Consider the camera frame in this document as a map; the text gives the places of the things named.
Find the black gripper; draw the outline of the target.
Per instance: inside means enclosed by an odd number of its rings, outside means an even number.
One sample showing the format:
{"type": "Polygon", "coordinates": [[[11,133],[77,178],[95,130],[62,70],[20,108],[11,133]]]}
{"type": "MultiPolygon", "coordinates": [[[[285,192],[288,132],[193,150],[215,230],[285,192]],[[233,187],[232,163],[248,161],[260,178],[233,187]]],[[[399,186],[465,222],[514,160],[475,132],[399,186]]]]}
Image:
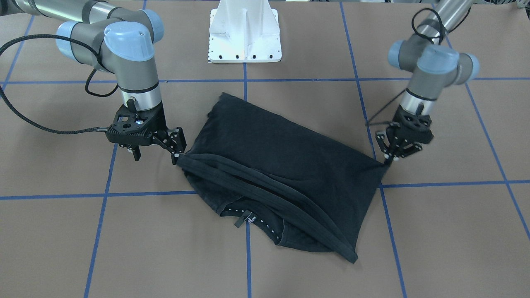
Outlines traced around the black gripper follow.
{"type": "Polygon", "coordinates": [[[423,145],[429,144],[434,138],[431,123],[429,115],[409,113],[399,106],[387,128],[387,134],[383,130],[375,134],[385,164],[390,166],[394,161],[422,151],[423,145]]]}
{"type": "Polygon", "coordinates": [[[171,162],[176,165],[187,148],[182,127],[167,128],[163,104],[144,111],[132,110],[123,104],[105,136],[108,141],[131,151],[135,161],[141,158],[140,147],[157,144],[170,153],[171,162]]]}

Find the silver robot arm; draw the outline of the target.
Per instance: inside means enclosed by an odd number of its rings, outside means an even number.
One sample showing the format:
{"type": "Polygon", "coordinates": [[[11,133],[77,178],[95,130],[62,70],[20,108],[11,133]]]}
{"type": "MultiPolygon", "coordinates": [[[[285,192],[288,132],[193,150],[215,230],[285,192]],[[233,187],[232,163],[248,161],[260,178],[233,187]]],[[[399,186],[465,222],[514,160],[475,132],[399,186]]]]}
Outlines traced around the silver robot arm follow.
{"type": "Polygon", "coordinates": [[[443,46],[448,35],[469,15],[473,0],[441,0],[419,24],[411,21],[413,34],[398,40],[388,52],[388,62],[412,74],[396,98],[400,104],[385,130],[376,132],[385,164],[422,150],[433,139],[430,114],[445,87],[468,83],[479,73],[479,61],[470,53],[443,46]]]}
{"type": "Polygon", "coordinates": [[[136,161],[141,158],[140,147],[157,145],[170,153],[172,164],[177,163],[187,143],[181,127],[171,130],[166,125],[154,50],[164,36],[164,24],[157,13],[131,11],[104,0],[2,0],[2,16],[19,13],[59,19],[63,24],[55,34],[21,36],[6,42],[2,52],[25,40],[54,39],[64,56],[92,67],[86,93],[96,96],[89,84],[97,71],[113,74],[117,79],[114,90],[121,92],[123,104],[108,127],[52,130],[21,114],[2,91],[2,99],[17,117],[53,134],[102,132],[109,142],[130,151],[136,161]]]}

